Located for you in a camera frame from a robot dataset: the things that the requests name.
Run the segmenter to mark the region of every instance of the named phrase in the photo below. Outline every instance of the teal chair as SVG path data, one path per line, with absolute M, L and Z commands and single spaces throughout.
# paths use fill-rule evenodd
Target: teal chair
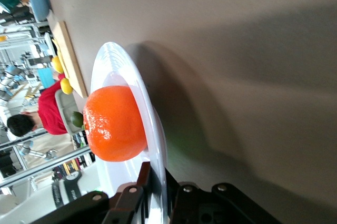
M 12 13 L 12 10 L 20 3 L 20 0 L 0 0 L 0 6 L 8 13 Z

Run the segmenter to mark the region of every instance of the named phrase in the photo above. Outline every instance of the white plate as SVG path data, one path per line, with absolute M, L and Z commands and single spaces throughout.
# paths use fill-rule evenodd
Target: white plate
M 105 86 L 129 86 L 142 117 L 148 151 L 125 162 L 97 158 L 103 190 L 113 196 L 119 186 L 136 182 L 143 161 L 150 159 L 154 170 L 153 194 L 148 223 L 167 223 L 166 142 L 160 119 L 154 110 L 141 75 L 127 52 L 116 43 L 106 43 L 98 51 L 92 74 L 91 92 Z

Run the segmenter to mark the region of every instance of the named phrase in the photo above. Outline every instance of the lemon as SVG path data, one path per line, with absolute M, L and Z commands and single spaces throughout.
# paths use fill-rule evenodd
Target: lemon
M 57 71 L 58 73 L 64 72 L 61 62 L 60 62 L 60 58 L 58 56 L 52 58 L 52 63 L 53 63 L 55 71 Z
M 83 115 L 80 112 L 73 111 L 70 120 L 77 128 L 81 128 L 83 126 Z
M 73 88 L 69 83 L 69 79 L 63 78 L 60 82 L 61 89 L 65 94 L 71 94 L 73 92 Z
M 6 41 L 7 40 L 7 36 L 0 36 L 0 42 Z

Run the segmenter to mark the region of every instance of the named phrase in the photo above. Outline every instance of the red shirt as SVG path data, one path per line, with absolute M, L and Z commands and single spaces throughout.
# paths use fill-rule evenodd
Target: red shirt
M 62 135 L 67 133 L 58 110 L 55 93 L 61 88 L 60 81 L 45 89 L 38 99 L 38 115 L 41 118 L 43 127 L 52 135 Z

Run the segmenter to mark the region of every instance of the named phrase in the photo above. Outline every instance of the yellow lemon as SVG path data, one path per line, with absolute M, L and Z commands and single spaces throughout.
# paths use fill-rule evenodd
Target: yellow lemon
M 58 56 L 52 58 L 52 63 L 55 71 L 57 71 L 58 73 L 64 72 L 60 62 L 60 58 Z
M 0 36 L 0 42 L 6 41 L 7 40 L 7 36 Z
M 69 83 L 69 79 L 63 78 L 60 82 L 61 89 L 65 94 L 71 94 L 73 92 L 73 88 Z

